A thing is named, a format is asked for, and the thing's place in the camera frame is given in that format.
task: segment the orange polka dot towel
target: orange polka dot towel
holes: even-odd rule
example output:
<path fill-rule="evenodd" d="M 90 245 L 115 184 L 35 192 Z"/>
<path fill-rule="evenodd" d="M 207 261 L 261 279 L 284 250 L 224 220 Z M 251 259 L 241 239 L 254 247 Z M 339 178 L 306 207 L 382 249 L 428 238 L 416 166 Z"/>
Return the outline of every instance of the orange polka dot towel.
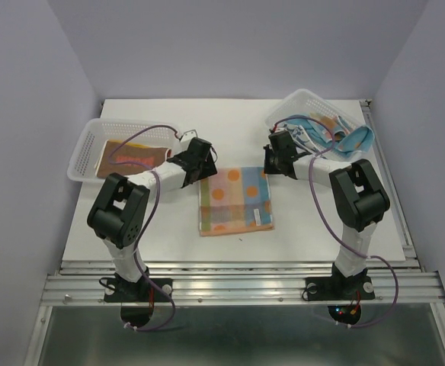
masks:
<path fill-rule="evenodd" d="M 263 168 L 218 170 L 200 181 L 200 235 L 273 229 L 270 189 Z"/>

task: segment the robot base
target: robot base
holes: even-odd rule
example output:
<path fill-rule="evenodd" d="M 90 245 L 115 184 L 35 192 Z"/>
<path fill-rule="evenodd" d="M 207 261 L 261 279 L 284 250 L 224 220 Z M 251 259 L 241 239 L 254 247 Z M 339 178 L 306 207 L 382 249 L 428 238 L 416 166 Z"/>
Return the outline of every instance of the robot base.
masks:
<path fill-rule="evenodd" d="M 346 278 L 332 265 L 331 277 L 307 277 L 306 289 L 303 293 L 305 301 L 339 301 L 357 299 L 374 300 L 372 280 L 367 276 L 367 270 L 355 276 Z"/>
<path fill-rule="evenodd" d="M 146 274 L 149 276 L 149 270 L 146 269 Z M 173 285 L 173 280 L 171 278 L 152 278 L 159 287 L 165 285 Z M 113 287 L 116 290 L 110 291 L 106 290 L 104 292 L 104 302 L 106 303 L 148 303 L 149 302 L 149 283 L 145 281 L 143 277 L 139 279 L 138 282 L 128 282 L 121 278 L 118 274 L 114 274 L 113 278 L 106 278 L 106 285 Z M 155 291 L 155 302 L 156 303 L 167 303 L 168 299 Z"/>

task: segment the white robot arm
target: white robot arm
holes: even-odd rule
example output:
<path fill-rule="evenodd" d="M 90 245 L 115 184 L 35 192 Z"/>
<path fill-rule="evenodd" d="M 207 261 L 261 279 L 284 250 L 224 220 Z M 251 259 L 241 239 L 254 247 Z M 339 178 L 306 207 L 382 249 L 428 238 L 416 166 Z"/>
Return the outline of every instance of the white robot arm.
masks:
<path fill-rule="evenodd" d="M 309 180 L 309 166 L 314 160 L 312 181 L 332 189 L 343 222 L 342 237 L 337 238 L 341 247 L 331 277 L 307 278 L 306 283 L 314 286 L 312 290 L 307 287 L 305 300 L 350 300 L 357 292 L 362 300 L 373 299 L 366 259 L 373 232 L 390 200 L 371 163 L 365 159 L 335 162 L 315 158 L 309 152 L 298 153 L 286 130 L 273 132 L 269 140 L 264 148 L 265 173 Z"/>
<path fill-rule="evenodd" d="M 141 300 L 145 296 L 140 290 L 144 284 L 139 269 L 145 275 L 149 270 L 141 259 L 136 240 L 142 230 L 148 198 L 157 194 L 158 184 L 153 172 L 159 179 L 160 194 L 186 187 L 217 173 L 211 149 L 212 145 L 198 138 L 192 130 L 182 136 L 181 151 L 160 166 L 136 175 L 124 177 L 113 173 L 106 178 L 87 223 L 102 239 L 113 259 L 116 275 L 110 279 L 109 288 L 124 292 L 126 296 L 120 302 Z M 119 302 L 119 298 L 116 294 L 113 302 Z"/>

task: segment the blue towel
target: blue towel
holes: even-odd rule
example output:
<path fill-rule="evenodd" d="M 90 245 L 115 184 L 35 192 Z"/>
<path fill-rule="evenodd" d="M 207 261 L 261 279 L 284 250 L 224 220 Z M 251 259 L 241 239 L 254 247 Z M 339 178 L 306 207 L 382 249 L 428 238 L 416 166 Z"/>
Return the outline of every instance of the blue towel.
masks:
<path fill-rule="evenodd" d="M 371 128 L 360 126 L 353 129 L 342 116 L 329 118 L 320 114 L 311 114 L 309 117 L 321 121 L 333 132 L 336 139 L 333 151 L 344 159 L 349 159 L 356 151 L 367 152 L 375 140 L 375 134 Z M 301 149 L 316 153 L 317 149 L 313 143 L 318 143 L 325 148 L 332 144 L 332 137 L 323 126 L 300 116 L 288 120 L 281 127 L 290 132 L 296 145 Z"/>

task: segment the white plastic basket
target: white plastic basket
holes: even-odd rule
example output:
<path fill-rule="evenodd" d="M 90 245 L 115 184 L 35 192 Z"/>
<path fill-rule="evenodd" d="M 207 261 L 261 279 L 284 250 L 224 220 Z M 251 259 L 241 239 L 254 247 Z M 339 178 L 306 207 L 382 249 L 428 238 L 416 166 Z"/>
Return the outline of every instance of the white plastic basket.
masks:
<path fill-rule="evenodd" d="M 273 128 L 276 122 L 294 114 L 311 113 L 320 113 L 330 118 L 339 115 L 342 116 L 353 128 L 358 128 L 360 126 L 360 123 L 349 114 L 344 113 L 331 103 L 328 103 L 318 95 L 306 89 L 299 89 L 284 98 L 268 112 L 267 116 L 264 118 L 264 122 L 269 128 Z M 318 143 L 314 143 L 314 146 L 319 151 L 324 149 L 324 147 Z M 343 156 L 330 151 L 325 154 L 325 157 L 331 160 L 354 162 L 360 159 L 364 153 L 364 151 L 357 150 L 356 152 L 353 152 L 348 159 L 344 159 Z"/>
<path fill-rule="evenodd" d="M 148 122 L 144 120 L 111 120 L 95 118 L 84 127 L 77 145 L 70 158 L 67 176 L 73 181 L 103 182 L 98 178 L 96 165 L 101 157 L 104 145 L 108 140 L 124 141 L 128 137 L 154 124 L 167 124 L 165 122 Z M 174 124 L 167 124 L 177 129 Z M 173 131 L 168 128 L 155 128 L 134 138 L 130 142 L 151 147 L 167 147 L 174 149 L 178 140 Z"/>

